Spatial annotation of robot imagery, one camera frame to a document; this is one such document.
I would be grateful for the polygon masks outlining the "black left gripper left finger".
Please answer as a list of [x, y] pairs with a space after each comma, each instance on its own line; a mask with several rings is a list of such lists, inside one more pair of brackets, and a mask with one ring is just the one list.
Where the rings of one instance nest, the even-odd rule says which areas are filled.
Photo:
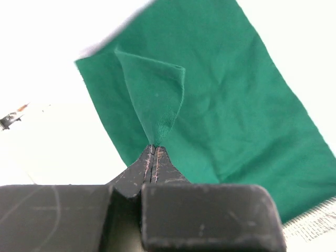
[[1, 251], [141, 251], [140, 190], [155, 147], [103, 185], [1, 187]]

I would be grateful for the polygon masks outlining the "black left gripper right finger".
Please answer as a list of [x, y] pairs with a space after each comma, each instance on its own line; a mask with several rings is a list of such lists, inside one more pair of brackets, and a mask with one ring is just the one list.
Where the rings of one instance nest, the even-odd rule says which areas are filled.
[[147, 251], [286, 251], [275, 202], [259, 185], [190, 183], [155, 149], [141, 189]]

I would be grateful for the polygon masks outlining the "dark green surgical drape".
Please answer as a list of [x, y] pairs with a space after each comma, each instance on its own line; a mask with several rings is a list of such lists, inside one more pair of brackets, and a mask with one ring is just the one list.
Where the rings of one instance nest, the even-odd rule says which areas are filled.
[[155, 1], [76, 61], [126, 165], [164, 146], [193, 183], [258, 184], [287, 222], [335, 196], [335, 157], [236, 1]]

